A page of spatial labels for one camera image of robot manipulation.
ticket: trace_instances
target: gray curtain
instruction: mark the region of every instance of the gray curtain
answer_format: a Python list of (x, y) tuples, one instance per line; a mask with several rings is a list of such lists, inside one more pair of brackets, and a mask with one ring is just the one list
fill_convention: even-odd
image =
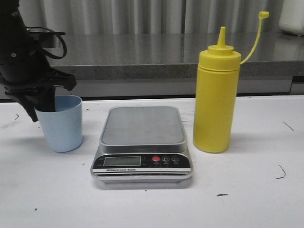
[(67, 34), (256, 32), (258, 12), (269, 11), (265, 31), (278, 30), (283, 0), (21, 0), (27, 26)]

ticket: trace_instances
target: bottle nozzle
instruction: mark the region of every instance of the bottle nozzle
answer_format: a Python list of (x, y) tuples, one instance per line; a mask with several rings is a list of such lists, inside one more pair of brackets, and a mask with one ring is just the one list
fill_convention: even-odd
[(218, 48), (224, 48), (226, 45), (226, 27), (220, 27), (220, 32), (218, 36)]

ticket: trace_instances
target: lcd display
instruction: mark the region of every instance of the lcd display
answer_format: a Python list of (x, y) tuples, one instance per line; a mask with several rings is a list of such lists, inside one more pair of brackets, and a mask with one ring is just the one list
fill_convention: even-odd
[(140, 157), (106, 157), (104, 166), (131, 166), (141, 165)]

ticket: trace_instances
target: yellow tip cap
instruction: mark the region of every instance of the yellow tip cap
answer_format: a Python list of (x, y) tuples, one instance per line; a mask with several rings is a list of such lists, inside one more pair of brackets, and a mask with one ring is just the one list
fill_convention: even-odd
[(269, 17), (269, 12), (268, 11), (261, 11), (258, 14), (258, 18), (260, 18), (260, 19), (265, 19), (265, 18), (268, 18), (268, 17)]

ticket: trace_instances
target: white container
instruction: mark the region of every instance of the white container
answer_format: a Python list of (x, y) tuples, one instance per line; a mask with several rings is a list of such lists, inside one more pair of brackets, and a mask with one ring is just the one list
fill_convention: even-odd
[(279, 28), (296, 35), (304, 35), (304, 0), (284, 0)]

